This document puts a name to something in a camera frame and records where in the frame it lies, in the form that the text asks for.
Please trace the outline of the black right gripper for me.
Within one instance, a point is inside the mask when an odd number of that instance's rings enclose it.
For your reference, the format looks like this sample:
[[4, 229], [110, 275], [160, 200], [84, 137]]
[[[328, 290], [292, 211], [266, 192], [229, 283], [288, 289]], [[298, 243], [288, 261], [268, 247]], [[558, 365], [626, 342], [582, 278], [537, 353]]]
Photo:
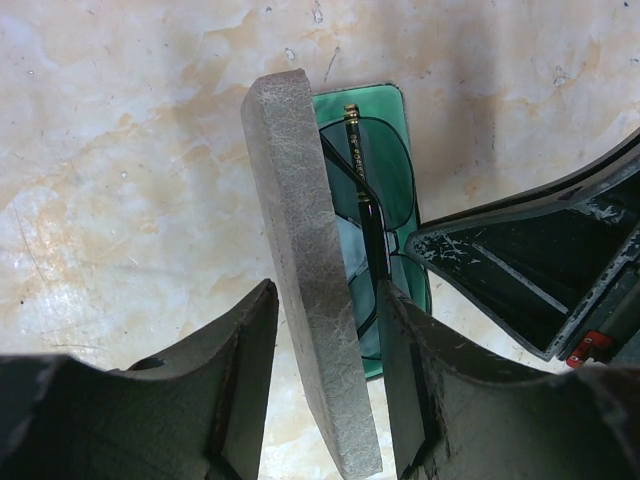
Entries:
[[638, 157], [636, 129], [560, 179], [423, 223], [405, 250], [536, 357], [607, 364], [639, 331], [638, 206], [580, 202], [539, 216], [470, 217], [569, 199]]

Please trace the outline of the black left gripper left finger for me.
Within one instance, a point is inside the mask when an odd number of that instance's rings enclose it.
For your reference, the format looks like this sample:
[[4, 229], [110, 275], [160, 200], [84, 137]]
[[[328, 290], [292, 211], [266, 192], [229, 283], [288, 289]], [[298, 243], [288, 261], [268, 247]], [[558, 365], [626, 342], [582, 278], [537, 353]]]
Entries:
[[69, 355], [1, 359], [5, 479], [254, 479], [278, 323], [264, 280], [126, 370]]

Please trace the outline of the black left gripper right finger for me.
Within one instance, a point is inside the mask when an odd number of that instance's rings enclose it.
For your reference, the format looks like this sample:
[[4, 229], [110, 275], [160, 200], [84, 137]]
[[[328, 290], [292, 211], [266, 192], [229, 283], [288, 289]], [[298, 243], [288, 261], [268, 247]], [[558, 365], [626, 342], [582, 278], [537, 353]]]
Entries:
[[636, 368], [530, 368], [437, 321], [388, 281], [377, 308], [399, 478], [638, 477]]

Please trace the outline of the light blue cleaning cloth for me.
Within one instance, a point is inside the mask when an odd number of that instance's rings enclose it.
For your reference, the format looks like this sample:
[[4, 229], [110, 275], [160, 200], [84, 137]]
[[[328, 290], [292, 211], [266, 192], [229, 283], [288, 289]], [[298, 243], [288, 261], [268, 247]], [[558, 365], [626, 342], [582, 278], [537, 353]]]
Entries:
[[[360, 227], [354, 223], [340, 216], [336, 216], [336, 223], [357, 330], [375, 310], [364, 237]], [[375, 321], [359, 338], [359, 345], [362, 357], [380, 359], [379, 332]]]

